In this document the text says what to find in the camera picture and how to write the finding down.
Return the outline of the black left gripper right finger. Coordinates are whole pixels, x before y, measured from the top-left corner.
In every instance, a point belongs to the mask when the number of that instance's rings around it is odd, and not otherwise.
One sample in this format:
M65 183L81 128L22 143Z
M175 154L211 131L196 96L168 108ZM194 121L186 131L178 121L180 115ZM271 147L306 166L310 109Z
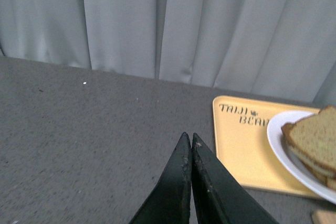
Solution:
M196 134L192 189L198 223L277 223Z

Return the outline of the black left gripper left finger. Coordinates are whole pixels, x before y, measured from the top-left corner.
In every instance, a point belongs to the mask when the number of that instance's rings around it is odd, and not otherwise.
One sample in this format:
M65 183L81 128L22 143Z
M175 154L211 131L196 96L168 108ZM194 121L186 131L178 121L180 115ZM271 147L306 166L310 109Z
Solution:
M192 151L182 133L157 184L130 223L189 223Z

